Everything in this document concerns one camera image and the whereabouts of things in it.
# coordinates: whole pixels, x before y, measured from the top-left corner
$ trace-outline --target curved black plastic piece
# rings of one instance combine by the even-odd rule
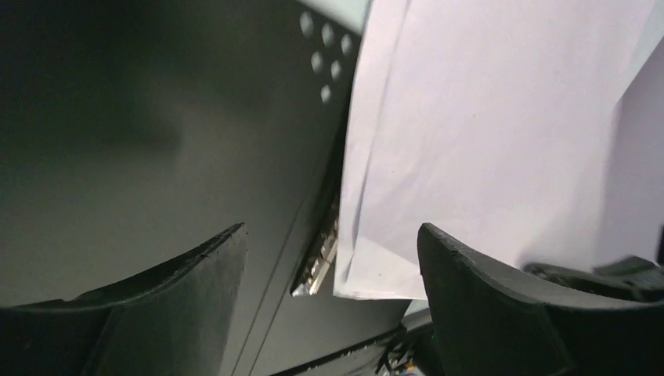
[[[217,375],[247,254],[234,225],[78,298],[0,309],[0,374]]]
[[[588,294],[483,255],[432,224],[417,238],[448,375],[659,374],[664,305]]]

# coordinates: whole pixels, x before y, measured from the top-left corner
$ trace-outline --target ventilation hole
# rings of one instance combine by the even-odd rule
[[[321,30],[321,35],[323,36],[323,44],[326,47],[330,47],[334,43],[334,31],[332,31],[332,26],[326,23]]]
[[[305,37],[308,38],[313,35],[313,20],[311,18],[311,13],[302,13],[300,16],[300,28],[302,29],[302,34]]]
[[[314,52],[312,55],[312,69],[314,73],[319,73],[323,69],[323,55],[320,52]]]
[[[348,55],[352,50],[352,41],[350,35],[344,35],[341,39],[341,51],[344,55]]]
[[[332,90],[330,90],[330,86],[323,86],[322,89],[320,89],[320,100],[323,101],[323,103],[330,102],[330,97],[332,96]]]
[[[332,74],[332,79],[337,80],[341,75],[341,64],[338,61],[334,61],[330,67],[330,73]]]

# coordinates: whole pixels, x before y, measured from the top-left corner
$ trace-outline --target black mechanism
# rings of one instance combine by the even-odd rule
[[[577,291],[512,268],[431,224],[417,250],[450,375],[661,374],[664,304]]]
[[[664,269],[636,256],[597,267],[593,273],[541,263],[528,264],[524,271],[561,286],[609,298],[635,302],[664,299]]]
[[[0,309],[0,374],[215,376],[246,255],[235,225],[69,302]]]

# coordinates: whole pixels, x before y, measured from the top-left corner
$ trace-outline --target white paper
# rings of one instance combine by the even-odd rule
[[[360,298],[345,281],[355,244],[360,198],[364,189],[366,165],[376,132],[385,83],[396,39],[406,17],[409,0],[373,2],[355,70],[348,133],[346,135],[343,183],[339,221],[339,245],[334,271],[334,293]],[[387,298],[389,294],[365,296]]]
[[[664,225],[664,42],[629,87],[609,168],[597,263],[654,259]]]
[[[357,298],[426,298],[414,272],[422,222],[510,265],[593,265],[616,93],[652,7],[413,0],[372,115],[345,288]],[[349,131],[356,126],[352,113]],[[354,163],[348,152],[345,163]],[[342,225],[351,220],[343,191],[360,186],[346,166]]]

